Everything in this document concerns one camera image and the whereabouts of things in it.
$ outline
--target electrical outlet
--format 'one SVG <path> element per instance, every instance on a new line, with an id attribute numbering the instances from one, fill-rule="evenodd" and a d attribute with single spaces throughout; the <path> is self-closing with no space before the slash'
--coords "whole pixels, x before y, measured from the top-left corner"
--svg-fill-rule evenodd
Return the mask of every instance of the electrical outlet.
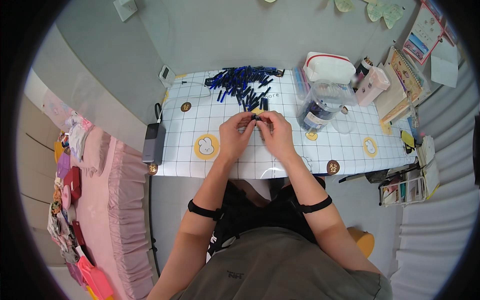
<path id="1" fill-rule="evenodd" d="M 117 9 L 122 22 L 125 22 L 137 11 L 137 5 L 134 0 L 115 0 L 113 5 Z"/>

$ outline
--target black shorts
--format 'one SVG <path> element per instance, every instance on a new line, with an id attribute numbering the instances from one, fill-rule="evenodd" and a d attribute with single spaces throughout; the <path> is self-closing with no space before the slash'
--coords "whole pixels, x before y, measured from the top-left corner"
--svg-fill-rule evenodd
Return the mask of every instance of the black shorts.
<path id="1" fill-rule="evenodd" d="M 325 188 L 325 181 L 315 178 Z M 265 207 L 258 207 L 247 199 L 244 191 L 227 182 L 222 203 L 224 215 L 216 223 L 208 253 L 213 255 L 227 248 L 235 240 L 234 237 L 238 239 L 242 232 L 259 227 L 286 228 L 317 244 L 305 216 L 295 209 L 294 202 L 298 203 L 298 199 L 291 185 L 282 188 L 278 196 Z"/>

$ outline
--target charging cable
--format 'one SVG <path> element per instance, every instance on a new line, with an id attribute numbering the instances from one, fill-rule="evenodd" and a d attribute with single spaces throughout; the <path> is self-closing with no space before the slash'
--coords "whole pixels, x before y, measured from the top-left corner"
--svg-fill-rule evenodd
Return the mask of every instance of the charging cable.
<path id="1" fill-rule="evenodd" d="M 195 81 L 182 81 L 182 82 L 174 82 L 173 84 L 198 84 L 198 85 L 201 85 L 201 86 L 204 86 L 207 88 L 208 90 L 208 95 L 203 95 L 200 93 L 199 96 L 182 96 L 182 97 L 175 97 L 175 98 L 167 98 L 163 103 L 162 105 L 165 107 L 165 104 L 173 99 L 177 100 L 177 99 L 182 99 L 182 98 L 205 98 L 205 97 L 211 97 L 212 96 L 212 91 L 210 90 L 210 87 L 203 84 L 203 83 L 200 83 L 200 82 L 195 82 Z M 160 111 L 157 113 L 156 111 L 156 108 L 157 108 L 157 105 L 159 106 L 159 109 Z M 157 123 L 161 123 L 162 121 L 162 113 L 163 113 L 163 109 L 161 107 L 161 105 L 159 103 L 155 103 L 155 116 L 156 116 L 156 121 Z"/>

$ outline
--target pile of ink cartridges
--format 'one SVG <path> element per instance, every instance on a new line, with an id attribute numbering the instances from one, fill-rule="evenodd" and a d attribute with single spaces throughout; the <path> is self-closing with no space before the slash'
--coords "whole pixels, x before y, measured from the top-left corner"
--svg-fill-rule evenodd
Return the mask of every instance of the pile of ink cartridges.
<path id="1" fill-rule="evenodd" d="M 253 90 L 253 85 L 250 83 L 258 82 L 258 88 L 268 85 L 273 81 L 270 76 L 283 76 L 285 70 L 280 71 L 276 68 L 269 68 L 264 66 L 252 67 L 244 66 L 241 68 L 224 68 L 222 72 L 215 75 L 211 80 L 210 89 L 219 88 L 217 101 L 223 103 L 226 95 L 237 98 L 239 105 L 243 105 L 244 111 L 252 111 L 256 107 L 259 109 L 268 110 L 267 93 L 270 87 L 260 93 Z"/>

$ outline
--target desk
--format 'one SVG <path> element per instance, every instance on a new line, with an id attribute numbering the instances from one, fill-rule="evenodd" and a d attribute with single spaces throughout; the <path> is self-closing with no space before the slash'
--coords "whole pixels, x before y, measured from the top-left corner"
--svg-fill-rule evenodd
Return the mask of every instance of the desk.
<path id="1" fill-rule="evenodd" d="M 214 152 L 207 149 L 210 156 L 198 155 L 199 138 L 204 139 L 208 134 L 212 147 L 219 148 L 215 142 L 215 139 L 220 141 L 218 127 L 229 117 L 243 111 L 243 107 L 238 105 L 235 97 L 228 95 L 223 103 L 217 102 L 219 89 L 211 90 L 212 95 L 209 97 L 200 98 L 200 95 L 208 94 L 206 87 L 178 83 L 182 80 L 203 83 L 205 78 L 213 77 L 217 73 L 218 71 L 208 71 L 187 74 L 176 79 L 177 84 L 168 89 L 162 118 L 167 135 L 163 163 L 158 166 L 157 175 L 204 178 L 210 171 L 218 149 Z M 356 121 L 350 134 L 339 134 L 329 124 L 317 133 L 318 138 L 315 141 L 308 139 L 296 119 L 302 101 L 295 94 L 291 72 L 286 70 L 283 77 L 273 78 L 273 82 L 260 89 L 259 84 L 254 83 L 255 92 L 261 93 L 271 87 L 268 93 L 269 110 L 283 114 L 292 124 L 295 149 L 313 174 L 326 173 L 327 163 L 331 159 L 339 163 L 339 175 L 394 168 L 415 161 L 416 152 L 407 154 L 400 139 L 401 129 L 411 133 L 408 122 L 401 120 L 392 126 L 392 135 L 383 134 L 373 103 L 367 107 L 347 106 Z M 185 102 L 189 102 L 191 108 L 183 112 L 181 106 Z M 364 150 L 367 137 L 377 145 L 374 157 Z M 267 150 L 259 129 L 255 128 L 247 149 L 233 165 L 230 178 L 267 179 L 286 176 L 282 164 Z"/>

